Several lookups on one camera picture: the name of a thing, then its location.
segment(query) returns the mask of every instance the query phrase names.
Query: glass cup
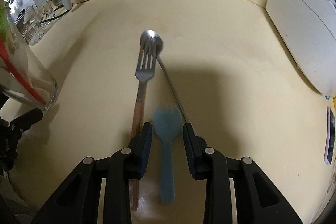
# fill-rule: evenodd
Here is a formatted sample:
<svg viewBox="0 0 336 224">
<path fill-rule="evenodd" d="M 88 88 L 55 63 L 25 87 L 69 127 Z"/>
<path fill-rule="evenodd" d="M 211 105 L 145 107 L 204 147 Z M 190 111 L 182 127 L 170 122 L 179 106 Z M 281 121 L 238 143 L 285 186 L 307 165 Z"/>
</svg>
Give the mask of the glass cup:
<svg viewBox="0 0 336 224">
<path fill-rule="evenodd" d="M 58 94 L 56 80 L 22 38 L 8 7 L 0 8 L 0 92 L 44 111 Z"/>
<path fill-rule="evenodd" d="M 37 14 L 39 16 L 40 22 L 48 20 L 48 19 L 52 19 L 53 17 L 55 17 L 55 11 L 51 7 L 51 4 L 49 1 L 46 1 L 44 5 L 38 9 Z M 42 28 L 48 26 L 50 22 L 51 21 L 42 22 L 41 23 Z"/>
<path fill-rule="evenodd" d="M 18 17 L 16 25 L 19 27 L 22 37 L 29 45 L 35 45 L 44 36 L 39 16 L 32 6 L 28 7 L 25 12 Z"/>
</svg>

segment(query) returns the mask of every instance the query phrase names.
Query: countertop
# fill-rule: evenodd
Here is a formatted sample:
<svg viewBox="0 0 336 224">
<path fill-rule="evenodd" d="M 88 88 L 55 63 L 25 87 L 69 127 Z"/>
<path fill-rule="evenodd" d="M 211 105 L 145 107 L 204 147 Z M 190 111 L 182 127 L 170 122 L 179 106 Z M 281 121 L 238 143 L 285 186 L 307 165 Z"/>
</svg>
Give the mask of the countertop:
<svg viewBox="0 0 336 224">
<path fill-rule="evenodd" d="M 59 86 L 55 106 L 19 142 L 10 172 L 21 197 L 40 207 L 86 156 L 127 146 L 138 81 L 139 39 L 164 41 L 161 54 L 197 133 L 236 159 L 252 157 L 309 223 L 334 169 L 324 163 L 332 100 L 316 93 L 266 10 L 247 0 L 91 0 L 76 5 L 32 47 Z M 157 64 L 144 120 L 176 101 Z M 9 100 L 1 117 L 29 110 Z M 159 197 L 160 141 L 153 137 L 133 223 L 201 223 L 205 181 L 189 174 L 182 136 L 173 144 L 176 200 Z"/>
</svg>

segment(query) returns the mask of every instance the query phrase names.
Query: fork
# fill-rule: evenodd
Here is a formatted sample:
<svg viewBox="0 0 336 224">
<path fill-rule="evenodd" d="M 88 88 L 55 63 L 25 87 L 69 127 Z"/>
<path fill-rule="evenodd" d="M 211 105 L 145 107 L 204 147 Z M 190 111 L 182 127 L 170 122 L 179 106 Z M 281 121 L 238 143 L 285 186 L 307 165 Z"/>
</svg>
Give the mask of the fork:
<svg viewBox="0 0 336 224">
<path fill-rule="evenodd" d="M 135 77 L 139 80 L 138 93 L 134 107 L 131 138 L 139 136 L 143 124 L 143 111 L 146 96 L 147 82 L 153 78 L 156 63 L 157 41 L 153 31 L 144 31 L 140 37 L 140 52 Z M 131 180 L 131 210 L 136 211 L 139 200 L 139 181 Z"/>
</svg>

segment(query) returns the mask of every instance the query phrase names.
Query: black robotic gripper on side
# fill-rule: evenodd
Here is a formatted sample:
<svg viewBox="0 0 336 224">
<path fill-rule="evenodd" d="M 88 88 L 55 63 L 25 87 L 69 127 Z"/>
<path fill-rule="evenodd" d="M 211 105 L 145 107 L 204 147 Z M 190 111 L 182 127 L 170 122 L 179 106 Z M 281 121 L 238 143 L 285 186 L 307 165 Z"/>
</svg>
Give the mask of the black robotic gripper on side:
<svg viewBox="0 0 336 224">
<path fill-rule="evenodd" d="M 249 157 L 226 158 L 183 127 L 189 171 L 206 180 L 204 224 L 232 224 L 229 178 L 234 180 L 238 224 L 302 224 L 284 196 Z M 129 179 L 143 178 L 152 142 L 146 122 L 140 136 L 111 157 L 83 159 L 42 206 L 31 224 L 95 224 L 100 188 L 106 178 L 103 224 L 131 224 Z"/>
</svg>

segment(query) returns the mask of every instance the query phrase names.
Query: screw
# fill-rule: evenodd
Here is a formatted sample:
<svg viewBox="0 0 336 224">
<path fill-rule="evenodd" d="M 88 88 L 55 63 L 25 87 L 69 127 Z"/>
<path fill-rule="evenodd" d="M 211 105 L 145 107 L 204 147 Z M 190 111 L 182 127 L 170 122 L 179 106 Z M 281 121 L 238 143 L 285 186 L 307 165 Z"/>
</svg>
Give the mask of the screw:
<svg viewBox="0 0 336 224">
<path fill-rule="evenodd" d="M 83 163 L 84 164 L 90 164 L 93 162 L 93 158 L 91 157 L 86 157 L 84 160 L 83 160 Z"/>
<path fill-rule="evenodd" d="M 243 158 L 243 162 L 245 162 L 246 164 L 251 164 L 252 163 L 252 159 L 250 157 L 244 157 Z"/>
<path fill-rule="evenodd" d="M 207 147 L 206 149 L 204 149 L 204 152 L 207 154 L 213 154 L 215 153 L 215 150 L 211 147 Z"/>
<path fill-rule="evenodd" d="M 124 155 L 127 155 L 127 154 L 129 154 L 129 153 L 131 153 L 131 152 L 132 152 L 132 150 L 129 149 L 128 147 L 127 147 L 127 148 L 123 148 L 123 149 L 121 150 L 121 153 L 124 154 Z"/>
</svg>

